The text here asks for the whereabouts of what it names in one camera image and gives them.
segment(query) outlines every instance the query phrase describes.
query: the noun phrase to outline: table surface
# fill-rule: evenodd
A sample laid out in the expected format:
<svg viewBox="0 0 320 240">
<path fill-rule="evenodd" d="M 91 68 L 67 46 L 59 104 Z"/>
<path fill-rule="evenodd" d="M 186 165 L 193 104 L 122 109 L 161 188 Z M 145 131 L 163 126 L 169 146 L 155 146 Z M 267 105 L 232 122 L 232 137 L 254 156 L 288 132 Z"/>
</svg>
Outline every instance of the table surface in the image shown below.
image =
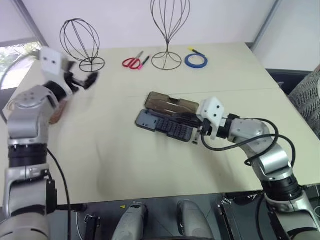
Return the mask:
<svg viewBox="0 0 320 240">
<path fill-rule="evenodd" d="M 320 182 L 320 141 L 246 45 L 224 43 L 194 48 L 206 54 L 207 67 L 192 69 L 182 64 L 176 70 L 162 71 L 148 62 L 140 71 L 130 70 L 121 62 L 137 55 L 140 48 L 100 50 L 106 67 L 100 71 L 98 82 L 88 91 L 77 93 L 61 120 L 49 130 L 48 147 L 64 171 L 71 203 L 262 188 L 254 171 L 244 165 L 246 156 L 239 148 L 212 152 L 201 143 L 185 143 L 136 127 L 135 120 L 151 91 L 195 102 L 216 96 L 226 114 L 273 121 L 296 146 L 294 173 L 299 184 Z M 185 56 L 189 54 L 186 49 L 173 46 L 171 50 Z M 143 50 L 154 54 L 161 48 Z M 84 76 L 78 69 L 74 72 Z M 36 62 L 15 95 L 44 82 Z M 0 129 L 6 132 L 3 122 Z M 282 139 L 279 143 L 291 156 L 290 146 Z M 217 139 L 210 144 L 223 147 L 231 143 Z M 0 180 L 4 182 L 4 168 L 8 166 L 5 134 L 0 137 L 0 150 L 4 153 L 0 156 Z M 48 162 L 58 188 L 58 203 L 65 204 L 61 176 L 50 157 Z"/>
</svg>

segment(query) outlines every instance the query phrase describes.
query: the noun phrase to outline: black wire stand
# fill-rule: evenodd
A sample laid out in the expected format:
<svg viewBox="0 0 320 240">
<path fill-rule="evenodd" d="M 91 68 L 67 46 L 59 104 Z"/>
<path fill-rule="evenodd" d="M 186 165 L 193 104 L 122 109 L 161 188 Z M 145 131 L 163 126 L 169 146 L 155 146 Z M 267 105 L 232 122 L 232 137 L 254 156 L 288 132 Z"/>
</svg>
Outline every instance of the black wire stand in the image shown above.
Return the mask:
<svg viewBox="0 0 320 240">
<path fill-rule="evenodd" d="M 167 0 L 151 0 L 150 3 L 153 21 L 166 43 L 166 50 L 158 52 L 151 59 L 152 65 L 160 70 L 180 67 L 182 59 L 175 52 L 169 51 L 169 45 L 190 14 L 190 0 L 169 0 L 168 4 L 169 6 Z"/>
<path fill-rule="evenodd" d="M 86 39 L 90 39 L 89 41 L 87 41 L 88 43 L 92 41 L 92 50 L 89 51 L 85 46 L 84 41 L 80 37 L 79 28 L 82 28 L 82 34 L 89 34 L 86 36 Z M 76 49 L 74 46 L 75 43 L 72 44 L 72 42 L 70 41 L 71 35 L 73 35 L 73 39 L 74 37 L 78 39 L 82 50 Z M 79 68 L 84 72 L 92 73 L 99 71 L 106 64 L 105 60 L 98 56 L 100 49 L 100 39 L 97 31 L 92 25 L 81 18 L 74 18 L 64 22 L 60 30 L 60 43 L 68 55 L 73 57 L 75 60 L 80 61 Z"/>
</svg>

